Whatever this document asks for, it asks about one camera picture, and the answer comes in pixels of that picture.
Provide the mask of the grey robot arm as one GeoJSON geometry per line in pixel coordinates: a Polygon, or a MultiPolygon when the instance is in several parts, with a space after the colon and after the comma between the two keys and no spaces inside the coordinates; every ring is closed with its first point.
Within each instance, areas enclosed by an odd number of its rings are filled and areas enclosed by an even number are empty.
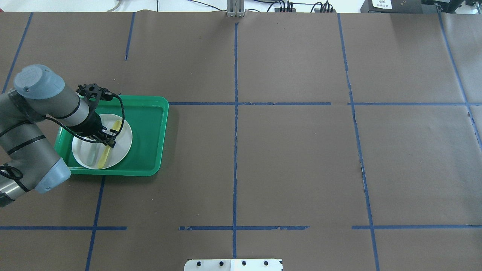
{"type": "Polygon", "coordinates": [[[0,202],[5,207],[31,190],[46,193],[71,176],[62,157],[38,127],[55,122],[74,137],[115,146],[118,132],[108,130],[96,108],[119,95],[97,84],[72,90],[49,67],[33,64],[14,77],[14,87],[1,94],[2,149],[10,161],[1,164],[0,202]]]}

